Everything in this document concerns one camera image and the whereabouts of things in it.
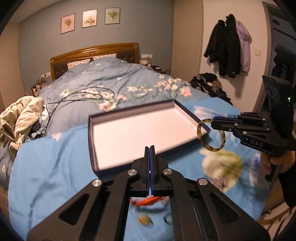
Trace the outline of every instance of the ceiling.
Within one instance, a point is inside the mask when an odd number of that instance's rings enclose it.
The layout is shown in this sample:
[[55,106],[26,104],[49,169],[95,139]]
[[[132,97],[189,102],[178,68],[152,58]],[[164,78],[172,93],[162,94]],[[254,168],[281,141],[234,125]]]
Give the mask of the ceiling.
[[15,11],[14,15],[11,17],[10,22],[20,23],[40,9],[59,1],[60,0],[24,0],[22,5]]

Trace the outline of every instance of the wooden headboard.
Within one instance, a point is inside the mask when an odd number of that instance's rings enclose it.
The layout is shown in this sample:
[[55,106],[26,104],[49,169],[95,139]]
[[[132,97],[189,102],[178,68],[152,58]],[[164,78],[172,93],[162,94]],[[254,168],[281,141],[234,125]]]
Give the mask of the wooden headboard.
[[65,53],[50,59],[52,80],[55,81],[68,71],[68,63],[89,59],[92,56],[117,53],[117,58],[129,63],[139,63],[139,44],[121,43],[94,46]]

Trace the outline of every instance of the blue-gray wall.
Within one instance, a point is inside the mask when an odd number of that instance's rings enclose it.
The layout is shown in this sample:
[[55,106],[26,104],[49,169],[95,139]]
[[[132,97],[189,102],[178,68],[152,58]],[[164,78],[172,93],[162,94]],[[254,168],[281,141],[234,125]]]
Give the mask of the blue-gray wall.
[[[120,24],[105,25],[105,8],[120,7]],[[98,10],[97,26],[82,28],[82,12]],[[61,17],[75,13],[75,31],[60,33]],[[173,0],[64,0],[21,22],[19,63],[25,91],[50,71],[49,59],[80,48],[138,42],[152,64],[171,66]]]

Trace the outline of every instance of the photo frame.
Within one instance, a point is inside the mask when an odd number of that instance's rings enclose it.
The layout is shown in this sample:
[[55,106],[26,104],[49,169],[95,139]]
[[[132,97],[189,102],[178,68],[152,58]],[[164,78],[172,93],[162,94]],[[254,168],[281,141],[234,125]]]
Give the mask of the photo frame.
[[97,25],[98,10],[88,10],[82,13],[82,28],[93,27]]
[[105,24],[120,23],[120,7],[105,8]]
[[61,18],[61,34],[75,30],[75,14]]

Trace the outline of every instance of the door frame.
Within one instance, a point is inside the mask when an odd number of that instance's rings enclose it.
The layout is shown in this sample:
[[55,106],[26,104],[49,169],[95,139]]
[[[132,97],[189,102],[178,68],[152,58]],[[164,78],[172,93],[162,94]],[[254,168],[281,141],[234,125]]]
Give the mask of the door frame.
[[[284,14],[283,11],[275,5],[272,5],[267,2],[262,2],[264,12],[265,12],[265,17],[266,17],[266,26],[267,26],[267,55],[266,55],[266,63],[265,63],[265,70],[264,70],[264,75],[270,75],[271,72],[271,63],[272,63],[272,51],[274,49],[274,43],[272,42],[273,40],[273,27],[272,27],[272,17],[271,17],[271,12],[270,10],[279,12],[281,14]],[[253,108],[254,112],[259,112],[263,106],[264,100],[266,97],[265,93],[265,87],[263,84],[263,81],[261,82],[261,87],[260,91],[255,103],[255,106]]]

